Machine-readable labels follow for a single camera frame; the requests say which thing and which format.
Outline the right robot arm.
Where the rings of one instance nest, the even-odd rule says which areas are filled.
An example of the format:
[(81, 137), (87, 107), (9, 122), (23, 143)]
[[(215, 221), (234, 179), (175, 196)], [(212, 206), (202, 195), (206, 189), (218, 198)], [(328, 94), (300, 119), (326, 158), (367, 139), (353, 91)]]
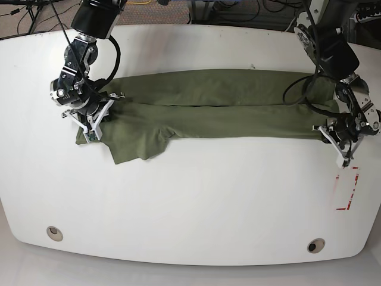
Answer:
[[(120, 65), (121, 50), (111, 32), (126, 3), (82, 1), (71, 24), (78, 35), (68, 42), (60, 76), (51, 82), (51, 99), (57, 105), (68, 107), (62, 117), (70, 118), (82, 129), (86, 142), (101, 139), (101, 122), (109, 115), (114, 102), (124, 98), (123, 94), (108, 93), (103, 88), (113, 80)], [(96, 43), (99, 39), (108, 39), (114, 45), (116, 59), (106, 79), (92, 81), (89, 78), (90, 65), (98, 57)]]

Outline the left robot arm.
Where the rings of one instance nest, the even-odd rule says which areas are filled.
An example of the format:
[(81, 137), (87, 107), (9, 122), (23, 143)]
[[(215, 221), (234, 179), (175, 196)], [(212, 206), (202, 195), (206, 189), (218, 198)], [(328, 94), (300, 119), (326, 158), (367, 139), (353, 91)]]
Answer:
[[(305, 104), (311, 111), (327, 116), (314, 126), (323, 140), (338, 152), (338, 165), (347, 167), (365, 136), (380, 134), (380, 110), (369, 96), (368, 85), (356, 69), (360, 62), (343, 35), (343, 27), (360, 1), (303, 1), (294, 28), (295, 35), (315, 65), (314, 74), (301, 78), (301, 97), (291, 104)], [(314, 106), (307, 98), (319, 78), (335, 83), (336, 96), (348, 112), (334, 113)]]

